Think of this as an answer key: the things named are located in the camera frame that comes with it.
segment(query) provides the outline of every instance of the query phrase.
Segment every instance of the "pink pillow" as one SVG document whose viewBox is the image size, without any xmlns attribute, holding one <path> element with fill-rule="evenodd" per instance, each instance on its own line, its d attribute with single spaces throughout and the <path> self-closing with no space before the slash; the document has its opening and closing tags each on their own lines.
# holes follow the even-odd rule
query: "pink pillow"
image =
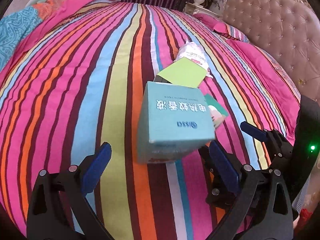
<svg viewBox="0 0 320 240">
<path fill-rule="evenodd" d="M 249 43 L 249 39 L 244 35 L 244 33 L 214 16 L 203 13 L 197 13 L 193 16 L 206 25 L 210 30 L 228 39 Z"/>
</svg>

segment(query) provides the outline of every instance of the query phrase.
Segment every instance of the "upholstered headboard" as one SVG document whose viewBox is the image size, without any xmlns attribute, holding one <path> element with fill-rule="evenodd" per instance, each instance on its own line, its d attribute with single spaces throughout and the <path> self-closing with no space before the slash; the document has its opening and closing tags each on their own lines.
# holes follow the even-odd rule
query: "upholstered headboard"
<svg viewBox="0 0 320 240">
<path fill-rule="evenodd" d="M 320 22 L 306 0 L 227 0 L 223 20 L 272 55 L 320 104 Z"/>
</svg>

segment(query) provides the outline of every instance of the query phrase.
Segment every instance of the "striped bedspread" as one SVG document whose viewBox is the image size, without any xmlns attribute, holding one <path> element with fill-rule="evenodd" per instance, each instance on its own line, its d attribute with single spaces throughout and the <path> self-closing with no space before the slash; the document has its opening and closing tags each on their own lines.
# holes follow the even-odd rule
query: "striped bedspread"
<svg viewBox="0 0 320 240">
<path fill-rule="evenodd" d="M 200 89 L 229 112 L 217 138 L 255 169 L 268 166 L 265 146 L 239 124 L 276 128 L 293 142 L 299 95 L 268 55 L 251 44 L 230 43 L 189 15 L 87 2 L 73 0 L 76 13 L 64 7 L 41 23 L 0 72 L 0 201 L 26 234 L 38 172 L 79 164 L 107 141 L 111 161 L 87 199 L 112 236 L 204 240 L 224 212 L 205 202 L 212 176 L 198 152 L 175 163 L 135 161 L 146 82 L 173 62 L 187 40 L 203 46 L 214 78 L 206 77 Z M 67 215 L 81 231 L 70 209 Z"/>
</svg>

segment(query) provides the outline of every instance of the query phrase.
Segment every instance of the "plastic bag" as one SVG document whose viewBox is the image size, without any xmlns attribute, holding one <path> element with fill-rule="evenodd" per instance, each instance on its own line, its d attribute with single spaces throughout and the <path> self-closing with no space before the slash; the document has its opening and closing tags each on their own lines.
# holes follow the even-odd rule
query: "plastic bag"
<svg viewBox="0 0 320 240">
<path fill-rule="evenodd" d="M 179 52 L 175 61 L 183 57 L 186 57 L 192 60 L 194 63 L 197 63 L 199 66 L 203 67 L 207 71 L 206 76 L 212 78 L 209 72 L 209 65 L 205 60 L 204 51 L 201 46 L 198 46 L 193 41 L 192 42 L 187 41 L 186 44 L 179 49 Z"/>
</svg>

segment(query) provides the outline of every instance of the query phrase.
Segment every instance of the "printed logo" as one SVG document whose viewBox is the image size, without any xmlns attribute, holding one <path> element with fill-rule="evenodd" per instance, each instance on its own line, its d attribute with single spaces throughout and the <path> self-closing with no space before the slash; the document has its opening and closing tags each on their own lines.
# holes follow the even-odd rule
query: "printed logo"
<svg viewBox="0 0 320 240">
<path fill-rule="evenodd" d="M 192 127 L 193 129 L 197 129 L 198 126 L 196 122 L 177 122 L 178 127 Z"/>
</svg>

